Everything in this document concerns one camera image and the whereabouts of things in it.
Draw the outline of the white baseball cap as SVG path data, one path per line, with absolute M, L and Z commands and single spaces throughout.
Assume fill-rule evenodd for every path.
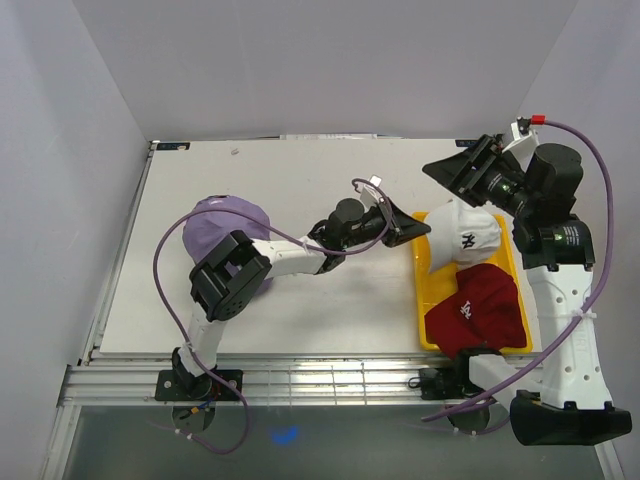
M 430 273 L 450 264 L 465 269 L 484 263 L 502 244 L 502 230 L 496 218 L 459 199 L 429 212 L 425 224 L 430 227 Z

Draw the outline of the lavender LA baseball cap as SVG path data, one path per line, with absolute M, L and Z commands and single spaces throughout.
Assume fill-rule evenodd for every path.
M 228 212 L 204 212 L 213 207 L 248 214 L 257 219 L 258 223 Z M 195 264 L 203 260 L 226 235 L 233 231 L 241 230 L 250 239 L 270 239 L 270 231 L 266 226 L 270 226 L 271 222 L 267 213 L 258 205 L 243 198 L 231 195 L 209 196 L 200 200 L 193 211 L 197 212 L 197 215 L 185 222 L 182 241 Z

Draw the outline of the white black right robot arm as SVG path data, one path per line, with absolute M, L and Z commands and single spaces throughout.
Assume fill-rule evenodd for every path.
M 482 390 L 507 408 L 523 445 L 597 445 L 630 433 L 632 416 L 614 406 L 597 353 L 591 307 L 602 287 L 592 283 L 590 230 L 572 212 L 581 156 L 557 143 L 533 144 L 522 156 L 514 149 L 483 135 L 422 170 L 467 204 L 490 202 L 512 216 L 538 314 L 542 377 L 532 382 L 529 367 L 515 370 L 497 354 L 473 350 L 451 382 L 464 397 Z

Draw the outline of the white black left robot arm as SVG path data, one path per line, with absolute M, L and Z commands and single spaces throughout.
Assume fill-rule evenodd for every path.
M 392 248 L 428 234 L 430 226 L 384 198 L 348 198 L 308 235 L 271 239 L 274 228 L 257 205 L 235 196 L 201 201 L 180 222 L 194 302 L 188 338 L 172 355 L 178 388 L 190 399 L 211 390 L 217 350 L 228 320 L 240 314 L 277 277 L 328 273 L 347 256 L 381 242 Z

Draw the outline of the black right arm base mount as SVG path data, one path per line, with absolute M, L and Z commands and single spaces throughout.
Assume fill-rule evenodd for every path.
M 421 368 L 407 386 L 419 391 L 422 400 L 468 399 L 483 392 L 452 368 Z

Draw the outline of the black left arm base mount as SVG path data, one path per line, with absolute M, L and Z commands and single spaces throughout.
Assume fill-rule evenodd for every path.
M 205 402 L 238 401 L 239 397 L 208 375 L 201 375 L 193 385 L 187 386 L 174 370 L 168 369 L 159 372 L 154 399 L 161 402 Z

